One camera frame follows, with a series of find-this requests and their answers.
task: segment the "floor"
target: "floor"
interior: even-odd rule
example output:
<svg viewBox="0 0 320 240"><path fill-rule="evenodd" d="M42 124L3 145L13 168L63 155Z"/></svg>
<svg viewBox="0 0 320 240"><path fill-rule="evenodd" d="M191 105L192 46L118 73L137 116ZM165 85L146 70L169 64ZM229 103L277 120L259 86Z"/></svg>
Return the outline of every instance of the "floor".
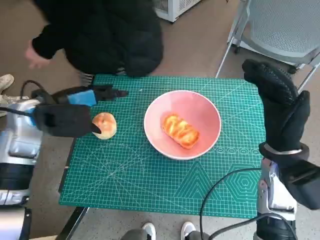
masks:
<svg viewBox="0 0 320 240"><path fill-rule="evenodd" d="M155 75L177 75L213 77L226 49L226 40L237 9L238 1L203 0L186 12L175 24L162 21L164 38L164 59L154 72ZM37 36L45 22L37 9L28 0L0 1L0 75L13 74L15 83L5 92L18 95L22 82L33 79L46 89L55 91L79 84L75 70L65 60L62 52L43 69L30 70L24 59L28 40ZM242 78L241 64L253 58L284 64L242 49L238 55L230 53L221 72L221 77ZM309 68L294 76L298 84ZM320 165L319 136L320 81L317 73L307 85L311 92L311 116L305 127L302 141L310 147L310 161ZM0 129L5 126L5 118L0 119ZM31 200L28 206L33 210L31 237L58 234L73 208L58 205L58 187L72 139L45 136L39 160L31 182ZM320 234L320 212L311 212L300 207L297 213L297 234L303 240L315 240ZM199 227L199 218L189 215L160 214L148 212L90 209L84 217L73 239L118 240L127 230L139 228L142 223L152 221L157 229L158 239L179 239L180 227L184 221L193 221ZM208 233L238 222L235 218L205 217L204 229ZM255 225L230 231L217 239L252 239Z"/></svg>

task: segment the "black cable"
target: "black cable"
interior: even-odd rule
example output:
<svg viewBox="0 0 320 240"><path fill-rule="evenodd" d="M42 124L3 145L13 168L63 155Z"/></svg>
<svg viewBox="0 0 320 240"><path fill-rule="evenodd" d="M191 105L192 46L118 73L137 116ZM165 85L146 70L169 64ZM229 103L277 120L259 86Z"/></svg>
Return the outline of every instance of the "black cable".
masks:
<svg viewBox="0 0 320 240"><path fill-rule="evenodd" d="M267 212L267 213L262 213L261 215L259 216L256 216L254 218L251 218L249 220L246 220L246 221L243 221L243 222L239 222L239 223L236 223L236 224L233 224L233 225L230 225L230 226L227 226L227 227L224 227L224 228L221 228L219 229L218 231L214 232L212 235L210 235L210 237L208 238L208 240L212 240L214 239L215 237L217 237L218 235L224 233L224 232L227 232L229 230L232 230L232 229L236 229L236 228L239 228L239 227L242 227L242 226L245 226L245 225L248 225L250 223L253 223L255 221L258 221L260 219L263 219L265 217L277 217L277 218L280 218L284 221L284 223L286 224L288 230L291 231L293 237L295 240L298 240L298 237L295 233L295 230L293 229L293 227L288 223L288 221L281 215L279 214L276 214L276 213L272 213L272 212Z"/></svg>
<svg viewBox="0 0 320 240"><path fill-rule="evenodd" d="M20 90L20 99L22 99L22 97L24 96L24 92L25 92L25 88L26 88L27 84L35 84L35 85L37 85L41 90L43 90L44 92L47 93L47 91L45 90L45 88L44 88L40 83L38 83L37 81L27 80L27 81L25 81L25 82L22 84L22 87L21 87L21 90Z"/></svg>
<svg viewBox="0 0 320 240"><path fill-rule="evenodd" d="M243 169L238 169L238 170L234 170L234 171L231 171L229 172L227 175L223 176L219 181L217 181L213 187L209 190L209 192L206 194L206 196L204 197L204 200L202 202L202 205L201 205L201 209L200 209L200 235L201 235L201 240L204 240L204 230L203 230L203 225L202 225L202 217L203 217L203 213L204 213L204 209L205 209L205 206L206 206L206 203L209 199L209 197L211 196L212 192L214 191L214 189L217 187L217 185L219 183L221 183L225 178L229 177L230 175L232 174L236 174L236 173L240 173L240 172L247 172L247 171L259 171L261 170L261 168L259 167L256 167L256 168L243 168ZM293 237L295 238L295 240L298 240L298 237L294 231L294 229L292 228L292 226L288 223L288 221L281 215L279 214L276 214L276 213L263 213L259 216L256 216L254 218L251 218L249 220L246 220L246 221L243 221L243 222L239 222L239 223L236 223L236 224L233 224L233 225L230 225L230 226L227 226L227 227L224 227L216 232L214 232L212 235L210 235L210 237L208 238L208 240L212 240L214 239L216 236L224 233L224 232L227 232L229 230L232 230L232 229L235 229L235 228L238 228L238 227L242 227L242 226L245 226L247 224L250 224L252 222L255 222L255 221L258 221L260 219L263 219L265 217L277 217L277 218L280 218L282 219L286 226L288 227L288 230L290 230L292 232L292 235Z"/></svg>
<svg viewBox="0 0 320 240"><path fill-rule="evenodd" d="M32 113L25 112L25 111L19 111L19 110L15 110L15 109L11 109L11 108L8 108L8 107L3 107L3 106L0 106L0 111L5 111L5 112L13 113L13 114L27 116L27 117L32 117L33 116Z"/></svg>

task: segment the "white sneaker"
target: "white sneaker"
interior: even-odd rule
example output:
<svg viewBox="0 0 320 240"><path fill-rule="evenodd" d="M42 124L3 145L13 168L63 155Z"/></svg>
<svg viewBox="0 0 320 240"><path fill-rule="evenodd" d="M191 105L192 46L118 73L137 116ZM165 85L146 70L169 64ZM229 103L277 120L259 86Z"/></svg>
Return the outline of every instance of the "white sneaker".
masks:
<svg viewBox="0 0 320 240"><path fill-rule="evenodd" d="M23 96L22 100L28 100L28 96ZM0 106L1 107L8 107L11 104L15 104L20 101L19 96L7 96L7 95L0 95ZM6 111L0 111L0 117L7 115Z"/></svg>
<svg viewBox="0 0 320 240"><path fill-rule="evenodd" d="M180 239L185 240L185 238L193 231L196 231L195 225L190 222L186 221L181 228L181 233L180 233Z"/></svg>
<svg viewBox="0 0 320 240"><path fill-rule="evenodd" d="M0 94L3 92L3 90L10 87L11 84L14 83L14 80L15 78L11 74L0 76Z"/></svg>
<svg viewBox="0 0 320 240"><path fill-rule="evenodd" d="M156 228L151 222L148 222L145 225L143 225L142 229L145 230L151 236L151 240L156 240Z"/></svg>

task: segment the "triangle pattern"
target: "triangle pattern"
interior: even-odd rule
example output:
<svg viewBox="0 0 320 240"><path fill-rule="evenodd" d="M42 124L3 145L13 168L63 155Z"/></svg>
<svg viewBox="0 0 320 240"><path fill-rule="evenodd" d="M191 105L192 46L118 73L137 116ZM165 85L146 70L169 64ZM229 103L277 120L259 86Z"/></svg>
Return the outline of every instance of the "triangle pattern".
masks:
<svg viewBox="0 0 320 240"><path fill-rule="evenodd" d="M196 161L185 176L178 190L175 192L174 197L202 200L212 186L213 183L210 181L208 174L200 162ZM211 198L221 199L216 191L212 193Z"/></svg>

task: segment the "black jacket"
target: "black jacket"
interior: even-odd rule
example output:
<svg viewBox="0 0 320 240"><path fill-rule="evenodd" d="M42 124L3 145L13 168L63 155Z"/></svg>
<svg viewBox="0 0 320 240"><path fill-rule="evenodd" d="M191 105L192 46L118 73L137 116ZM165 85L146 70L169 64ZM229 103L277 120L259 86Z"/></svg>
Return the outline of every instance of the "black jacket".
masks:
<svg viewBox="0 0 320 240"><path fill-rule="evenodd" d="M163 57L160 23L152 0L34 0L49 21L33 39L51 59L64 49L69 62L88 74L151 73Z"/></svg>

